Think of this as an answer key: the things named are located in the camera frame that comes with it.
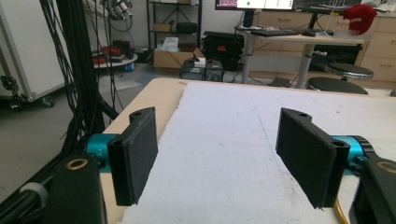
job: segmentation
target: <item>yellow cable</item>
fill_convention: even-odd
[[[338,198],[335,199],[335,205],[334,208],[332,209],[337,216],[338,222],[340,224],[348,224],[347,218],[344,216],[343,210],[341,209],[340,202],[338,201]]]

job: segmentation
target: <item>white paper sheet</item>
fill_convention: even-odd
[[[122,223],[337,223],[332,209],[313,209],[276,155],[281,107],[328,134],[364,136],[396,160],[396,99],[190,83]],[[347,216],[358,178],[343,183]]]

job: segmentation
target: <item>cardboard box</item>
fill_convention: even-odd
[[[154,31],[156,32],[171,32],[172,25],[167,23],[155,23],[154,24]]]
[[[154,50],[154,68],[160,70],[159,68],[172,71],[175,75],[180,73],[181,65],[190,58],[204,58],[204,54],[195,48],[192,51],[185,52],[171,52],[165,50]]]

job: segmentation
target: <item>stool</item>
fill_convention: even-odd
[[[340,91],[356,94],[368,94],[368,92],[353,83],[347,81],[348,77],[358,79],[370,79],[374,73],[367,69],[349,63],[329,63],[326,64],[325,71],[341,76],[341,79],[331,77],[312,77],[306,82],[306,87],[309,90],[316,91]]]

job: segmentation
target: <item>computer monitor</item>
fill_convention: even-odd
[[[250,27],[253,23],[254,9],[293,11],[294,0],[216,0],[215,10],[243,10],[244,27]]]
[[[308,28],[314,28],[318,14],[343,15],[345,9],[360,3],[361,0],[294,0],[294,10],[312,13]]]

